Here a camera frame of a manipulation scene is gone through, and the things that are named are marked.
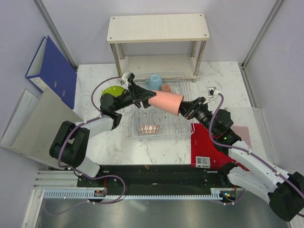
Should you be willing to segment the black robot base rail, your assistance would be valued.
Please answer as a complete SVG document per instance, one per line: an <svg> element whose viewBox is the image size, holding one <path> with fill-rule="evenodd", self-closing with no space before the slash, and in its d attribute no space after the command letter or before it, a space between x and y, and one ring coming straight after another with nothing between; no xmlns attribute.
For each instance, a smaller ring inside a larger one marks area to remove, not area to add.
<svg viewBox="0 0 304 228"><path fill-rule="evenodd" d="M103 165L103 180L78 177L78 187L105 187L108 194L209 194L212 188L234 186L218 170L186 165Z"/></svg>

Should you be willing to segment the green plastic plate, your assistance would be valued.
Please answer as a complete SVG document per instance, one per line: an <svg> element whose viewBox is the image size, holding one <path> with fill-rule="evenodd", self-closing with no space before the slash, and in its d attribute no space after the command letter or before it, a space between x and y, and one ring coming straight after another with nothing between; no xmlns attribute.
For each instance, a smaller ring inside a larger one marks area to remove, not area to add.
<svg viewBox="0 0 304 228"><path fill-rule="evenodd" d="M125 91L125 89L123 87L113 85L113 86L110 86L110 87L106 88L102 92L102 95L110 94L110 95L113 95L115 97L118 97L118 96L122 95L124 93L124 91Z"/></svg>

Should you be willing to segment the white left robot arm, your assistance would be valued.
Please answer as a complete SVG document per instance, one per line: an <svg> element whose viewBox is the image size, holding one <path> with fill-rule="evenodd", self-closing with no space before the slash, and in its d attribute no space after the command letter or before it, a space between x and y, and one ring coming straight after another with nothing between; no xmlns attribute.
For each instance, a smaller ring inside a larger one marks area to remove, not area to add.
<svg viewBox="0 0 304 228"><path fill-rule="evenodd" d="M65 166L88 176L87 180L94 187L104 182L104 175L99 172L100 165L86 155L88 142L91 138L115 129L121 121L122 115L117 113L125 107L149 107L148 100L156 96L156 92L145 89L134 82L119 96L106 93L100 98L101 113L88 121L73 123L64 121L49 149L52 158L57 159L61 168Z"/></svg>

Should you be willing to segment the pink plastic tumbler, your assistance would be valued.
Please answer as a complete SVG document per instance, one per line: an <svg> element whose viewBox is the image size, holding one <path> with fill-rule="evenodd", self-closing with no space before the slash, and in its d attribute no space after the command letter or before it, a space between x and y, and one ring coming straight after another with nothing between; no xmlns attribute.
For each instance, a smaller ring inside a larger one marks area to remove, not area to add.
<svg viewBox="0 0 304 228"><path fill-rule="evenodd" d="M156 96L148 99L148 104L164 110L172 115L178 116L179 107L183 102L184 96L180 94L168 93L163 91L153 91Z"/></svg>

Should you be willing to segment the orange dotted mug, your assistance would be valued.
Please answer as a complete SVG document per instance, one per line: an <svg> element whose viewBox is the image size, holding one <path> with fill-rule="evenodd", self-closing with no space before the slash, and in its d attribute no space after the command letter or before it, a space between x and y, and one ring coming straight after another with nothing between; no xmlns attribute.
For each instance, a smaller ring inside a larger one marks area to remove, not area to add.
<svg viewBox="0 0 304 228"><path fill-rule="evenodd" d="M161 91L170 93L171 92L171 87L168 84L163 84L161 87Z"/></svg>

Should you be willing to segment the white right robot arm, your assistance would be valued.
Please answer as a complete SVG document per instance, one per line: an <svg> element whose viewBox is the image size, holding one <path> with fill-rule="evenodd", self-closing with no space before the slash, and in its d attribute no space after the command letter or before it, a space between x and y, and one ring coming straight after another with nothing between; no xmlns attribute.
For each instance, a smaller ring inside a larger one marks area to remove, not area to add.
<svg viewBox="0 0 304 228"><path fill-rule="evenodd" d="M304 177L299 172L289 173L269 162L232 130L231 113L217 107L211 112L204 97L181 102L180 114L190 120L196 119L208 130L209 138L217 151L236 161L225 164L218 174L223 187L231 184L250 191L263 199L282 220L291 221L303 217Z"/></svg>

